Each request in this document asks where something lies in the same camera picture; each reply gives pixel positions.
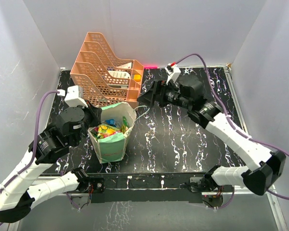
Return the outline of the green patterned paper bag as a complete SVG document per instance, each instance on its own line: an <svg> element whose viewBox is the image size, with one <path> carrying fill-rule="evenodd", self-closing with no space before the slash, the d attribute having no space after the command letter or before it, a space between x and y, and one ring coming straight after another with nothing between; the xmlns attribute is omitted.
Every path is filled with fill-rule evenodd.
<svg viewBox="0 0 289 231"><path fill-rule="evenodd" d="M101 124L106 124L105 120L114 119L119 123L119 127L117 128L121 130L122 117L125 116L129 129L125 133L117 133L103 139L97 139L96 137L99 125L88 129L88 134L99 163L117 162L123 159L135 122L142 117L142 115L137 115L136 113L136 110L139 108L141 106L132 108L126 102L102 107Z"/></svg>

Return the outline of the green snack packet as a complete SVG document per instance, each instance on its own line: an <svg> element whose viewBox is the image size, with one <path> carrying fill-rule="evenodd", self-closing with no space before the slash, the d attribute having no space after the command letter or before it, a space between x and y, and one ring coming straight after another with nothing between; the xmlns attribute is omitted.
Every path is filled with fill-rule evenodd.
<svg viewBox="0 0 289 231"><path fill-rule="evenodd" d="M121 132L125 133L129 129L129 124L125 116L122 117Z"/></svg>

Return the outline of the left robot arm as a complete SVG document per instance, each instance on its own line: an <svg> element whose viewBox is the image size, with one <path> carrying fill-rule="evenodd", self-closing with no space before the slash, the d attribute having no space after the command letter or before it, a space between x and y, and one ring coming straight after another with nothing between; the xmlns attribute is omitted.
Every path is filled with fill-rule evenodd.
<svg viewBox="0 0 289 231"><path fill-rule="evenodd" d="M102 109L86 102L68 107L41 134L36 135L23 159L0 184L0 223L21 220L42 202L71 191L85 192L92 182L78 167L39 185L33 182L57 160L77 147L88 128L101 124Z"/></svg>

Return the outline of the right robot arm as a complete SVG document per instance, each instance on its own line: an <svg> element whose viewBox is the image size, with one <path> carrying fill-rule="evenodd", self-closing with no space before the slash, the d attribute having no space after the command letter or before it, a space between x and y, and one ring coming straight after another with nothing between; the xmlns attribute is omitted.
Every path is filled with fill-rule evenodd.
<svg viewBox="0 0 289 231"><path fill-rule="evenodd" d="M173 81L154 81L137 101L148 107L158 103L160 107L172 104L186 109L193 122L217 136L245 163L243 167L216 165L202 179L191 183L191 188L216 191L221 186L232 185L247 187L256 195L264 195L281 176L286 155L241 136L243 131L231 127L223 109L204 97L203 84L197 78L180 77L178 85Z"/></svg>

